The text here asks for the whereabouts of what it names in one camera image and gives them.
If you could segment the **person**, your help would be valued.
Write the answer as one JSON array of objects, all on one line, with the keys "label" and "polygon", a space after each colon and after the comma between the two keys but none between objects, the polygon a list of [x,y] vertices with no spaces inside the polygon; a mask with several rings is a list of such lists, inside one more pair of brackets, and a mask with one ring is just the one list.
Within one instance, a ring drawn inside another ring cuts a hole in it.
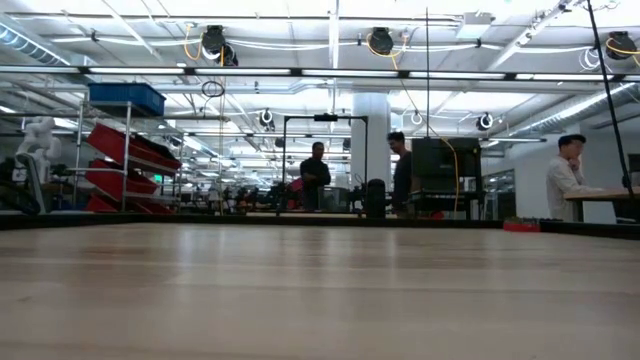
[{"label": "person", "polygon": [[549,163],[546,174],[546,191],[549,214],[552,219],[564,222],[578,220],[574,205],[565,199],[566,194],[592,193],[600,188],[586,184],[581,170],[581,154],[586,138],[570,134],[558,139],[558,153]]},{"label": "person", "polygon": [[387,135],[391,151],[399,156],[393,175],[391,204],[398,218],[408,216],[407,201],[412,188],[412,153],[406,147],[403,132],[391,132]]},{"label": "person", "polygon": [[319,189],[331,182],[329,168],[323,162],[324,150],[322,142],[314,142],[311,156],[300,164],[303,206],[307,211],[319,209]]}]

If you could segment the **black cylinder stand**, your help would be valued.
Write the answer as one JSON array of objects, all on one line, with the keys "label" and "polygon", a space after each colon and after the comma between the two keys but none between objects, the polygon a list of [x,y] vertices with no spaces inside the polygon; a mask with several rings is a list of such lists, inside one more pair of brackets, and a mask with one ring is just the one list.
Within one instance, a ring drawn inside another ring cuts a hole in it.
[{"label": "black cylinder stand", "polygon": [[386,184],[382,179],[371,179],[366,186],[364,210],[367,218],[386,217]]}]

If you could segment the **white pillar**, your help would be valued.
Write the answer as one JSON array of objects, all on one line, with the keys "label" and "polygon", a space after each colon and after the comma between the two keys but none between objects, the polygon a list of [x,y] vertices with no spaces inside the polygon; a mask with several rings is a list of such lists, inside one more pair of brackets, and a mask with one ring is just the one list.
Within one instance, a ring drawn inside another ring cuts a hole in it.
[{"label": "white pillar", "polygon": [[366,183],[382,179],[386,195],[391,185],[391,151],[387,142],[390,113],[386,93],[355,93],[352,97],[352,116],[369,118],[369,135],[368,161],[365,161],[365,126],[360,120],[351,121],[351,182],[353,184],[354,174],[359,174]]}]

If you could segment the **black equipment cabinet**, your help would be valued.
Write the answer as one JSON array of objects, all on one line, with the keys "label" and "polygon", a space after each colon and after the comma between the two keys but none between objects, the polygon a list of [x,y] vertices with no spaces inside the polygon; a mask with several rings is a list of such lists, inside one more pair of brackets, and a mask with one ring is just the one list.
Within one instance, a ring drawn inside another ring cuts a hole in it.
[{"label": "black equipment cabinet", "polygon": [[415,217],[443,213],[473,217],[484,200],[481,147],[477,138],[420,138],[411,141],[412,175],[417,183],[407,205]]}]

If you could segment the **long ceiling light strip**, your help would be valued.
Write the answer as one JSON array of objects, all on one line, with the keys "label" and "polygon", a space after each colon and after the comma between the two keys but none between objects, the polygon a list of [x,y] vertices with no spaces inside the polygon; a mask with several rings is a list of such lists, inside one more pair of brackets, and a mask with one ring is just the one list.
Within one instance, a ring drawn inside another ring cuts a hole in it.
[{"label": "long ceiling light strip", "polygon": [[517,81],[517,82],[640,82],[640,74],[591,73],[515,73],[460,72],[415,70],[349,70],[304,68],[244,68],[244,67],[102,67],[102,66],[29,66],[0,65],[0,73],[32,73],[51,75],[148,75],[148,76],[241,76],[241,77],[313,77],[363,79],[415,79],[436,81]]}]

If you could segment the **shelf rack with red bins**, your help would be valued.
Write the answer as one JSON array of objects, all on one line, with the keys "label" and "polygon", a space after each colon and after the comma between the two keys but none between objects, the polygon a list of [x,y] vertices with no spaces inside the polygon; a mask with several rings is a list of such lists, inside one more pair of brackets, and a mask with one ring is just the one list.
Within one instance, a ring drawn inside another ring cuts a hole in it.
[{"label": "shelf rack with red bins", "polygon": [[104,157],[77,170],[94,187],[85,210],[171,215],[176,192],[166,192],[164,185],[168,179],[176,178],[182,163],[166,146],[132,131],[132,103],[122,109],[123,130],[98,123],[86,139]]}]

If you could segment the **small red block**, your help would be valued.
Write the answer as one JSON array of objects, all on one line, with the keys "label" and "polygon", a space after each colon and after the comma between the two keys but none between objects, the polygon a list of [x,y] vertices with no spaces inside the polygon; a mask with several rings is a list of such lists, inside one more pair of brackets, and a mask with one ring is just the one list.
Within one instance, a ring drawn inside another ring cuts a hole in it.
[{"label": "small red block", "polygon": [[540,221],[536,218],[512,217],[503,221],[503,229],[510,232],[540,232]]}]

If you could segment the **blue plastic bin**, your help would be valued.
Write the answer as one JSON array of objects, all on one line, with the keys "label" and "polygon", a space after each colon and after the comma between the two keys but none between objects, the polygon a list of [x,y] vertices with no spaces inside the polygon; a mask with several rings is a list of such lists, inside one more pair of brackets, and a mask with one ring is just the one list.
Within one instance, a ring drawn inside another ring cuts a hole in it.
[{"label": "blue plastic bin", "polygon": [[132,117],[162,117],[166,98],[145,83],[90,83],[89,104],[109,115],[126,117],[131,104]]}]

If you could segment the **wooden desk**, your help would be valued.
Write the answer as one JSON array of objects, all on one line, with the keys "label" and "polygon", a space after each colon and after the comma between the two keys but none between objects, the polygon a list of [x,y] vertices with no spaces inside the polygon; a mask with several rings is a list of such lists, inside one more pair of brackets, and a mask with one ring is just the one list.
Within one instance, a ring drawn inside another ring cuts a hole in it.
[{"label": "wooden desk", "polygon": [[577,208],[577,219],[584,222],[584,203],[585,202],[609,202],[609,203],[625,203],[631,211],[631,217],[634,221],[640,221],[640,186],[632,188],[633,196],[630,196],[627,189],[608,189],[595,192],[578,192],[569,193],[564,199],[574,202]]}]

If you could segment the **office chair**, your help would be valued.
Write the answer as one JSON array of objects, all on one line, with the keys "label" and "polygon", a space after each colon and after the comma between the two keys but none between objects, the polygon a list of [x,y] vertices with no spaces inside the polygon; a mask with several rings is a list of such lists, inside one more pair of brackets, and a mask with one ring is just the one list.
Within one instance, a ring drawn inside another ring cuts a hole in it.
[{"label": "office chair", "polygon": [[16,159],[26,169],[26,188],[19,196],[19,210],[27,215],[44,215],[47,208],[42,194],[36,159],[27,153],[17,154]]}]

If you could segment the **black gantry frame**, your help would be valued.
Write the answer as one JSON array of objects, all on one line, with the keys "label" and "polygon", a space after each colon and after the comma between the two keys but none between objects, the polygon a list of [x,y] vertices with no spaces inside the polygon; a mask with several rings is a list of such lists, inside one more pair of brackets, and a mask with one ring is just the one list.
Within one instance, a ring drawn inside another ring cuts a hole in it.
[{"label": "black gantry frame", "polygon": [[[293,121],[293,120],[310,120],[310,119],[312,119],[314,122],[327,122],[327,123],[338,122],[339,120],[349,120],[349,121],[360,120],[365,126],[365,145],[364,145],[364,150],[365,150],[365,161],[368,161],[369,118],[367,116],[346,116],[346,115],[335,115],[335,114],[324,113],[324,114],[307,115],[307,116],[285,116],[284,117],[284,120],[283,120],[283,137],[282,137],[282,139],[283,139],[283,165],[286,165],[287,160],[288,160],[288,158],[287,158],[287,139],[291,135],[291,133],[289,132],[289,123],[291,121]],[[307,211],[307,210],[304,209],[304,206],[302,206],[302,210],[304,212],[306,212],[306,213],[317,213],[317,212],[321,211],[321,208],[320,208],[320,190],[323,189],[323,188],[319,189],[319,209],[316,210],[316,211]]]}]

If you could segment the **silver ventilation duct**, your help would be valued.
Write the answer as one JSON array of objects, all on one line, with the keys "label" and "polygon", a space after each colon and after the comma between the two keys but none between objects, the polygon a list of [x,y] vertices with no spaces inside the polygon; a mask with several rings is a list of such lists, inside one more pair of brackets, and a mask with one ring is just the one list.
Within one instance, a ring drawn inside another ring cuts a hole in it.
[{"label": "silver ventilation duct", "polygon": [[20,52],[33,60],[52,66],[67,66],[69,62],[63,57],[45,48],[26,35],[0,22],[0,44]]}]

